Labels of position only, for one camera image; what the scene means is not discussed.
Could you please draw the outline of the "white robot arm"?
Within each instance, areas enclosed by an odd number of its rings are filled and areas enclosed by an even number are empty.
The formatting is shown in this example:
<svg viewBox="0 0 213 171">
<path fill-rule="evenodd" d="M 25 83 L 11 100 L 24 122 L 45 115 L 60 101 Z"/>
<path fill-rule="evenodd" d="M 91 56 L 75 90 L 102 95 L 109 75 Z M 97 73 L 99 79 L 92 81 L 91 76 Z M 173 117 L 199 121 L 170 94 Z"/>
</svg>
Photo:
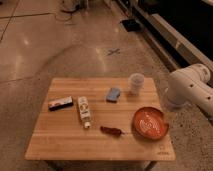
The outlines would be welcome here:
<svg viewBox="0 0 213 171">
<path fill-rule="evenodd" d="M 171 72 L 163 97 L 164 105 L 174 110 L 191 102 L 213 119 L 213 88 L 208 85 L 210 78 L 209 68 L 200 63 Z"/>
</svg>

